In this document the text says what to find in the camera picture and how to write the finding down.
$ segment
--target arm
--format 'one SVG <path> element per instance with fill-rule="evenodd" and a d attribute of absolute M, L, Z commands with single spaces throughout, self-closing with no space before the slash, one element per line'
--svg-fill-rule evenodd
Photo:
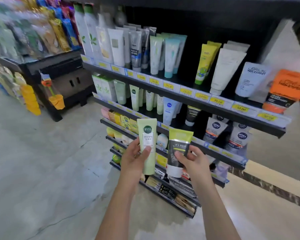
<path fill-rule="evenodd" d="M 240 236 L 219 196 L 212 181 L 209 162 L 204 153 L 196 146 L 190 145 L 187 158 L 176 152 L 176 158 L 186 167 L 190 174 L 192 186 L 202 207 L 204 229 L 208 240 L 240 240 Z"/>
<path fill-rule="evenodd" d="M 139 183 L 145 160 L 151 147 L 146 147 L 139 155 L 139 138 L 129 144 L 121 157 L 121 172 L 107 211 L 99 227 L 95 240 L 128 239 L 129 217 L 132 198 Z"/>

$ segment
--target orange tube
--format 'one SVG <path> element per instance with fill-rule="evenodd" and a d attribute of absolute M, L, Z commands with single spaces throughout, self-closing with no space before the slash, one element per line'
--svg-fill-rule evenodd
<path fill-rule="evenodd" d="M 281 69 L 273 80 L 264 110 L 283 114 L 294 102 L 300 100 L 300 72 Z"/>

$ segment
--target finger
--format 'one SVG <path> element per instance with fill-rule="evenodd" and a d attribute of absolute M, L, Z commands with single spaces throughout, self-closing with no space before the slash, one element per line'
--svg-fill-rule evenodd
<path fill-rule="evenodd" d="M 138 157 L 138 159 L 140 159 L 143 162 L 146 161 L 146 159 L 150 155 L 150 152 L 151 152 L 151 146 L 146 146 L 145 149 L 143 149 L 143 152 Z"/>
<path fill-rule="evenodd" d="M 190 150 L 190 151 L 193 151 L 198 157 L 204 155 L 204 153 L 203 153 L 198 147 L 196 147 L 196 146 L 194 146 L 194 145 L 190 145 L 190 146 L 189 146 L 189 150 Z"/>
<path fill-rule="evenodd" d="M 136 145 L 135 148 L 133 149 L 133 155 L 136 156 L 140 152 L 140 146 Z"/>
<path fill-rule="evenodd" d="M 130 144 L 129 144 L 129 146 L 128 146 L 128 148 L 127 148 L 127 151 L 128 152 L 133 152 L 134 151 L 134 149 L 135 149 L 135 147 L 139 144 L 139 137 L 137 137 L 135 140 L 133 140 Z"/>
<path fill-rule="evenodd" d="M 187 154 L 187 158 L 190 160 L 190 161 L 194 161 L 196 160 L 196 155 L 193 155 L 191 152 L 188 152 Z"/>
<path fill-rule="evenodd" d="M 181 162 L 183 165 L 185 165 L 185 167 L 187 167 L 186 164 L 188 164 L 188 159 L 181 152 L 175 151 L 174 155 L 176 156 L 179 162 Z"/>

